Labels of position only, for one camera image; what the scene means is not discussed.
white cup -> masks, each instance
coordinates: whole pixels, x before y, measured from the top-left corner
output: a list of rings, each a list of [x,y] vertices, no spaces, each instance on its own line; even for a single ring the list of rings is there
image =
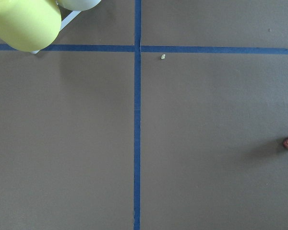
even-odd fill
[[[58,4],[70,11],[86,11],[95,7],[101,0],[57,0]]]

horizontal blue tape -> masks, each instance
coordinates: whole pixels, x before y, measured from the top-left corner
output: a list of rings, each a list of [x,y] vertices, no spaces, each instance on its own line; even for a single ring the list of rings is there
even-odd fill
[[[213,47],[213,46],[141,46],[146,53],[213,53],[213,54],[285,54],[285,48]]]
[[[15,50],[7,44],[0,44],[0,50]],[[134,52],[134,46],[112,45],[50,45],[43,51],[100,51],[100,52]]]

yellow cup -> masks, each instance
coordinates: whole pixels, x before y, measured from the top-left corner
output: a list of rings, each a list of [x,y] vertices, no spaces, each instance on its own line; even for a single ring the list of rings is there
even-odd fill
[[[31,52],[49,46],[60,26],[55,0],[0,0],[0,38],[15,49]]]

gray floor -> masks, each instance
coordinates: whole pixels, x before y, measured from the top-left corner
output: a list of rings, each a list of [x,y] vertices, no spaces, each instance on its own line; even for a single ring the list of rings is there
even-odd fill
[[[288,1],[142,2],[142,45],[288,48]],[[54,43],[133,28],[133,0],[102,0]],[[162,54],[142,53],[141,229],[288,230],[288,55]],[[132,52],[0,51],[0,230],[132,230],[133,98]]]

blue tape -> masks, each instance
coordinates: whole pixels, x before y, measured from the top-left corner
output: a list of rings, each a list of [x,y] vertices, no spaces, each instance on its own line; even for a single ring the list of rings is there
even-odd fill
[[[213,54],[284,54],[285,48],[213,47],[213,46],[142,46],[142,52],[150,53],[213,53]]]
[[[15,50],[7,44],[0,44],[0,50]],[[134,46],[111,45],[50,45],[42,51],[100,51],[100,52],[134,52]]]
[[[141,0],[135,0],[134,22],[134,193],[133,229],[140,230],[141,216]]]

